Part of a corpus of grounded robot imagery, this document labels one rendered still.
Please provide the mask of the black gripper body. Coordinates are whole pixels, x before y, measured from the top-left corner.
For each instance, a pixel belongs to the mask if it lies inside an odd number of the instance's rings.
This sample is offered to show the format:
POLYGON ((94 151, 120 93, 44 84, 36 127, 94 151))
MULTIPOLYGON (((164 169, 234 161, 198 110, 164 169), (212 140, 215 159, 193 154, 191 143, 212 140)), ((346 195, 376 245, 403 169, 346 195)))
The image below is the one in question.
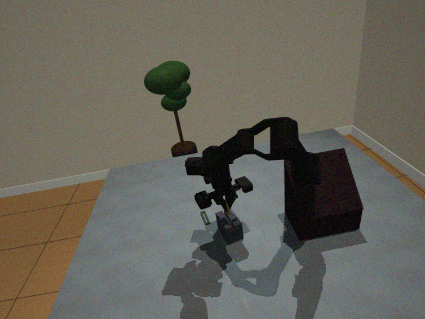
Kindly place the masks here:
POLYGON ((235 179, 236 184, 232 185, 231 175, 229 174, 226 178, 216 179, 213 178, 214 189, 215 191, 207 193, 205 190, 199 193, 196 193, 194 198, 201 210, 206 209, 212 205, 211 199, 214 199, 216 203, 223 201, 224 195, 234 196, 237 190, 242 188, 244 193, 250 192, 253 190, 252 182, 245 176, 235 179))

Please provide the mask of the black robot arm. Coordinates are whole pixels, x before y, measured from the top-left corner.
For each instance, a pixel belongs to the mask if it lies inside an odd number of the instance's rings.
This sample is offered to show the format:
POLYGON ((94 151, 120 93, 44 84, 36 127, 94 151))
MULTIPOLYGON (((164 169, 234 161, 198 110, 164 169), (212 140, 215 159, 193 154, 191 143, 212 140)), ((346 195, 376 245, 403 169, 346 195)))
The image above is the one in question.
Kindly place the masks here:
POLYGON ((209 146, 202 157, 185 160, 187 175, 201 175, 206 184, 213 178, 223 179, 230 174, 229 164, 244 154, 256 154, 268 161, 289 160, 291 173, 298 187, 321 184, 320 156, 306 152, 299 140, 298 123, 290 117, 264 119, 252 128, 240 129, 220 146, 209 146), (270 154, 254 149, 254 136, 270 127, 270 154))

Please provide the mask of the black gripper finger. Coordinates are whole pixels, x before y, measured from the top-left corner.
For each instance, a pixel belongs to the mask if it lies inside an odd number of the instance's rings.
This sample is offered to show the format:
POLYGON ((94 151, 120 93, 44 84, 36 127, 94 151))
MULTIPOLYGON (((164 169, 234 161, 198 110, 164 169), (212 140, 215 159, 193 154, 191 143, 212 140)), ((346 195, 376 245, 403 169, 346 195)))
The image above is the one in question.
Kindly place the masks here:
POLYGON ((234 196, 225 195, 225 201, 227 202, 229 209, 231 209, 235 199, 238 198, 238 195, 235 194, 234 196))
MULTIPOLYGON (((213 199, 214 200, 214 199, 213 199)), ((215 201, 215 200, 214 200, 215 201)), ((216 201, 215 201, 216 203, 216 201)), ((227 213, 227 205, 226 205, 226 201, 223 199, 223 201, 216 203, 217 205, 221 205, 223 207, 223 209, 225 210, 225 212, 227 213)))

